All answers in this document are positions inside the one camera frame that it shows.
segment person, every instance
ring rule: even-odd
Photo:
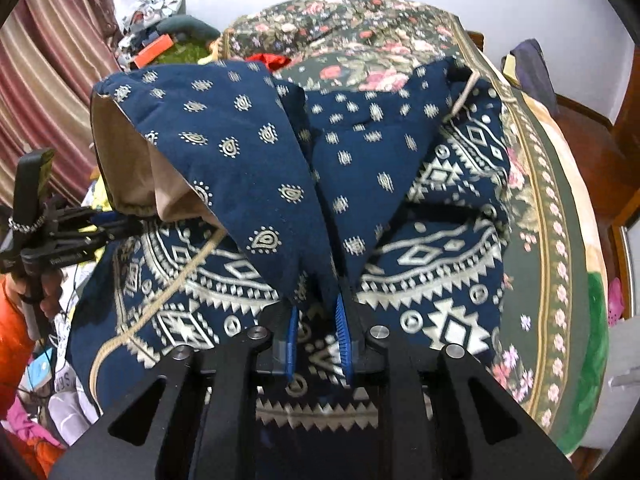
[[[60,284],[62,272],[57,270],[43,275],[44,300],[40,308],[48,319],[60,310]],[[34,342],[27,334],[27,324],[20,305],[20,295],[27,293],[24,280],[16,280],[10,274],[0,276],[0,419],[5,420],[7,411],[14,403],[24,369],[33,352]],[[28,442],[5,431],[9,442],[22,456],[29,468],[41,480],[45,480],[54,462],[63,449],[46,440],[30,439]]]

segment orange sleeve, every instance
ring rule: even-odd
[[[22,313],[9,300],[0,276],[0,419],[14,403],[15,391],[33,351]]]

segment triangular cutout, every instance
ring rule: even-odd
[[[490,445],[513,438],[520,432],[517,421],[498,403],[476,378],[469,379],[484,438]]]
[[[134,446],[142,446],[164,393],[165,380],[158,379],[109,426],[109,434]]]

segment hand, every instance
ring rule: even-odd
[[[42,291],[44,300],[40,302],[40,308],[47,319],[60,312],[60,296],[62,295],[62,271],[52,270],[42,275]],[[28,292],[27,282],[23,279],[14,279],[12,275],[6,277],[6,293],[9,300],[18,307],[22,306],[20,295]]]

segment blue paisley fabric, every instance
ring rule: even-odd
[[[448,116],[469,75],[445,58],[397,92],[305,92],[226,61],[98,83],[226,229],[158,223],[108,247],[68,351],[100,408],[173,346],[223,344],[287,297],[301,307],[297,367],[258,391],[257,477],[324,478],[303,458],[321,447],[340,478],[375,478],[375,393],[340,368],[336,274],[416,344],[459,343],[487,365],[494,355],[510,165],[490,83]]]

